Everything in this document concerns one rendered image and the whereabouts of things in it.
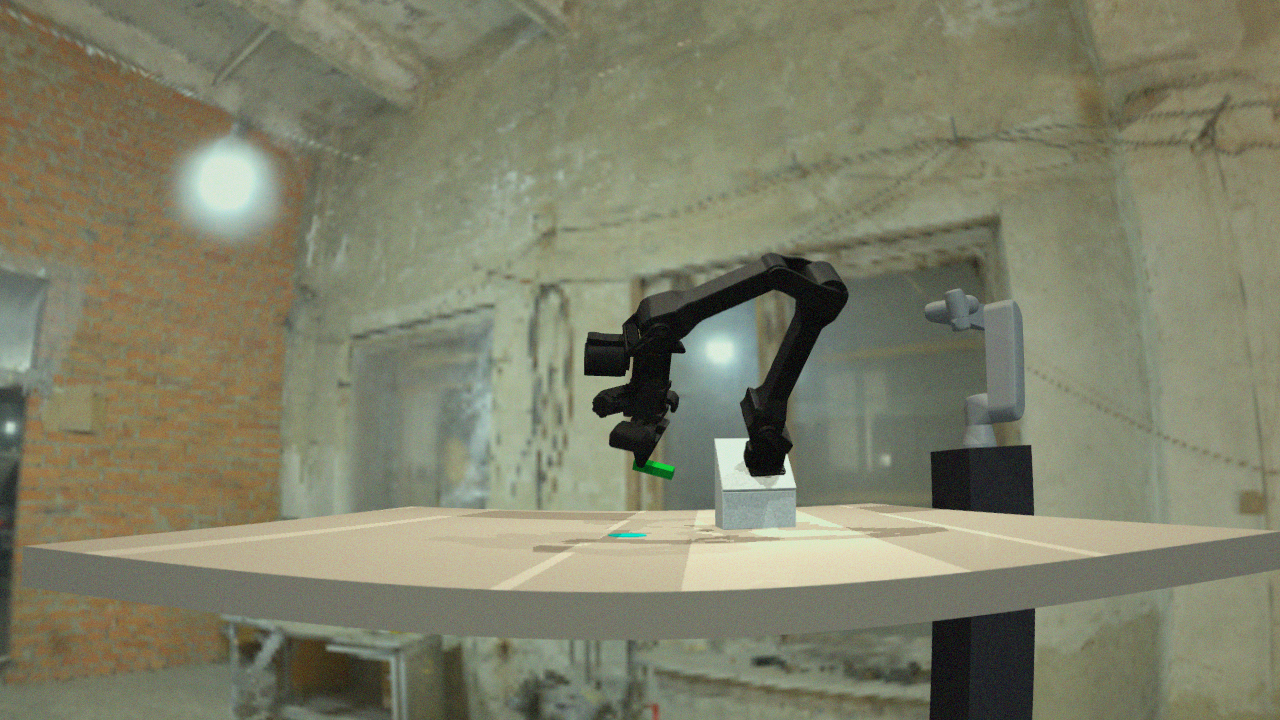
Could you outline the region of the green rectangular post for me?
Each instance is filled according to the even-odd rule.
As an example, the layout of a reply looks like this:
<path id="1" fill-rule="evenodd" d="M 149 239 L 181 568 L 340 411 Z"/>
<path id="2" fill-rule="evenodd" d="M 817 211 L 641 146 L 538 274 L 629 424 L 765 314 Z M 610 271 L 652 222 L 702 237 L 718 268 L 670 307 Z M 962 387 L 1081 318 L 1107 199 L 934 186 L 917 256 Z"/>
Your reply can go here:
<path id="1" fill-rule="evenodd" d="M 645 464 L 644 468 L 637 468 L 636 461 L 634 460 L 634 468 L 632 468 L 632 470 L 635 470 L 635 471 L 643 471 L 643 473 L 650 474 L 653 477 L 660 477 L 660 478 L 664 478 L 664 479 L 672 479 L 675 477 L 675 466 L 669 466 L 669 465 L 666 465 L 663 462 L 655 462 L 655 461 L 652 461 L 652 460 L 646 460 L 646 464 Z"/>

